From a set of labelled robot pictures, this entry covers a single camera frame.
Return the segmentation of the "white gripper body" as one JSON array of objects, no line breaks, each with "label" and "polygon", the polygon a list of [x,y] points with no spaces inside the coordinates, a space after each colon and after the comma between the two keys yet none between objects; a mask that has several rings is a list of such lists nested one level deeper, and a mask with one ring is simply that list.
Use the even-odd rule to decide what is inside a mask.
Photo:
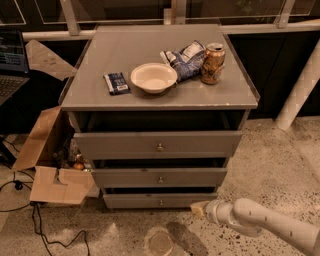
[{"label": "white gripper body", "polygon": [[231,204],[223,200],[213,200],[205,206],[205,217],[215,224],[227,224],[230,212]]}]

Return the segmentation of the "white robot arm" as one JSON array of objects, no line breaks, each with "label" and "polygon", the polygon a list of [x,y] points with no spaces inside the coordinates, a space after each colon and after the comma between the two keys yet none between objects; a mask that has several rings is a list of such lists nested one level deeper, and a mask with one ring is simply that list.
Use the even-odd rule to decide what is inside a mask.
[{"label": "white robot arm", "polygon": [[306,256],[320,256],[318,226],[270,210],[250,199],[240,198],[234,203],[201,201],[190,207],[197,217],[205,217],[215,224],[226,224],[240,234],[257,237],[266,229]]}]

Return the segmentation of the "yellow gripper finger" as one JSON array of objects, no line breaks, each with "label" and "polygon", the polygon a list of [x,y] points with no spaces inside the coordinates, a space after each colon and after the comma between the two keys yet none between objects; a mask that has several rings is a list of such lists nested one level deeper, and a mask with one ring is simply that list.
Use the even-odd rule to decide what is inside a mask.
[{"label": "yellow gripper finger", "polygon": [[206,206],[209,204],[208,201],[195,202],[190,205],[191,212],[199,218],[206,215]]}]

